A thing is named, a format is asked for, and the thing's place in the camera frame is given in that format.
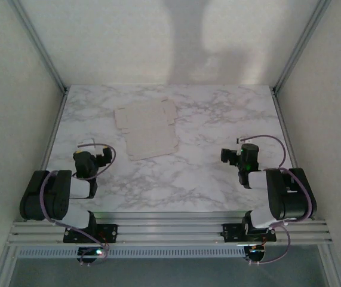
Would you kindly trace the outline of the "pink and white paper box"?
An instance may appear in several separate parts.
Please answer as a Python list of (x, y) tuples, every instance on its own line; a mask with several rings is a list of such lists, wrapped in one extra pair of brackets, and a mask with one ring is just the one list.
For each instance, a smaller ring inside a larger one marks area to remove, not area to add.
[(132, 161), (175, 153), (179, 141), (174, 101), (168, 98), (137, 101), (114, 110), (116, 126), (124, 135)]

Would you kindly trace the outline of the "aluminium table side rail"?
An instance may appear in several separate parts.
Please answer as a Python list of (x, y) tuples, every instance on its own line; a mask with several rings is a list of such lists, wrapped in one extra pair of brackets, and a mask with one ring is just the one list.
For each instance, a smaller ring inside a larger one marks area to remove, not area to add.
[(283, 137), (284, 137), (284, 140), (285, 140), (285, 144), (286, 144), (286, 147), (287, 147), (287, 151), (288, 151), (288, 155), (289, 155), (291, 164), (292, 164), (293, 167), (297, 167), (298, 164), (297, 164), (296, 155), (295, 155), (294, 150), (293, 150), (293, 146), (292, 146), (292, 143), (291, 143), (291, 139), (290, 139), (290, 135), (289, 135), (289, 132), (288, 132), (288, 128), (287, 128), (287, 125), (286, 125), (286, 122), (285, 122), (285, 119), (284, 119), (284, 115), (282, 113), (281, 105), (279, 103), (277, 95), (275, 94), (275, 92), (273, 90), (271, 90), (271, 94), (272, 94), (272, 98), (273, 98), (273, 101), (274, 101), (275, 109), (277, 111), (278, 119), (279, 119), (279, 122), (280, 122), (280, 125), (281, 125)]
[(59, 124), (60, 124), (60, 121), (62, 119), (62, 115), (63, 115), (64, 107), (65, 107), (65, 104), (67, 101), (68, 93), (69, 93), (68, 89), (66, 89), (64, 91), (62, 99), (60, 101), (59, 110), (57, 111), (56, 117), (54, 119), (53, 128), (51, 129), (51, 132), (49, 134), (48, 143), (47, 143), (47, 146), (46, 146), (46, 149), (45, 149), (45, 152), (44, 152), (41, 164), (40, 164), (41, 170), (45, 170), (47, 168), (47, 165), (48, 165), (48, 162), (50, 159), (50, 154), (51, 154), (51, 151), (52, 151), (52, 148), (54, 145), (54, 141), (56, 138), (56, 134), (57, 134), (57, 131), (59, 129)]

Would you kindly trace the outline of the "aluminium frame rail beam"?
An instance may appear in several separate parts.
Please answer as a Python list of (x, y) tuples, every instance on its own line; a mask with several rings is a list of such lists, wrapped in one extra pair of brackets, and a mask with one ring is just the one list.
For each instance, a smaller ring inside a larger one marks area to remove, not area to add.
[[(118, 225), (116, 245), (122, 246), (222, 246), (223, 224), (240, 223), (243, 212), (112, 212), (96, 213), (99, 224)], [(324, 220), (306, 220), (278, 229), (275, 246), (326, 245), (332, 238)], [(62, 245), (64, 228), (47, 221), (14, 222), (8, 246)]]

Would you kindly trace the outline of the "aluminium frame post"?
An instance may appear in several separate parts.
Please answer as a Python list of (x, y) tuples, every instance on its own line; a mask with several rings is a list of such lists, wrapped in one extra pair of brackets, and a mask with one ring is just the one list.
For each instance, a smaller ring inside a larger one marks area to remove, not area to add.
[(275, 97), (277, 97), (282, 91), (282, 88), (284, 87), (288, 78), (290, 77), (294, 67), (296, 66), (298, 60), (300, 59), (304, 49), (306, 48), (309, 40), (314, 34), (319, 22), (321, 21), (323, 15), (325, 14), (331, 2), (332, 0), (318, 0), (311, 16), (308, 19), (307, 24), (305, 25), (302, 33), (300, 34), (287, 60), (287, 63), (285, 64), (282, 72), (280, 73), (275, 85), (272, 87), (272, 92)]
[(9, 287), (19, 257), (20, 248), (5, 246), (0, 257), (0, 287)]
[(329, 287), (341, 287), (341, 266), (333, 245), (318, 245)]
[(25, 8), (23, 7), (20, 0), (6, 0), (14, 11), (18, 21), (20, 22), (22, 28), (24, 29), (27, 37), (30, 39), (32, 45), (34, 46), (35, 50), (38, 53), (38, 56), (42, 60), (47, 72), (49, 73), (50, 77), (55, 82), (56, 86), (59, 88), (62, 94), (67, 92), (67, 87), (62, 80), (59, 72), (57, 71), (54, 63), (48, 54), (43, 42), (41, 41), (36, 29), (33, 26), (33, 23), (30, 17), (27, 15)]

